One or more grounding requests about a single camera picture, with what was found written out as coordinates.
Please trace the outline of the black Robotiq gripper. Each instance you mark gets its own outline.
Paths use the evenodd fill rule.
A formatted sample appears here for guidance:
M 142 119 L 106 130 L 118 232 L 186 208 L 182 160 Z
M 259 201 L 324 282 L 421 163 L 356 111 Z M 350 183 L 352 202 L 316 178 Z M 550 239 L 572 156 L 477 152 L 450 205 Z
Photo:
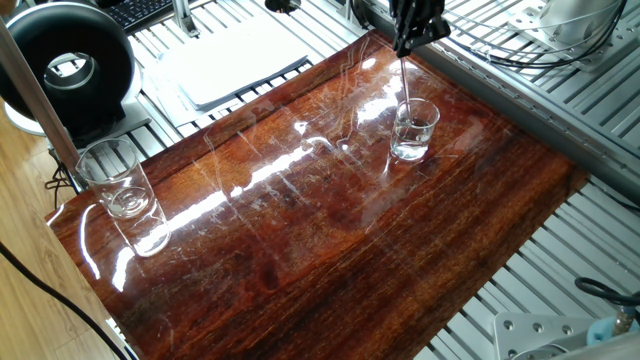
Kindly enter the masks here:
M 449 23 L 440 16 L 444 0 L 390 0 L 389 12 L 395 18 L 396 35 L 393 50 L 398 58 L 408 56 L 417 47 L 427 45 L 451 34 Z M 409 16 L 413 9 L 418 18 L 433 18 L 421 25 L 416 16 Z

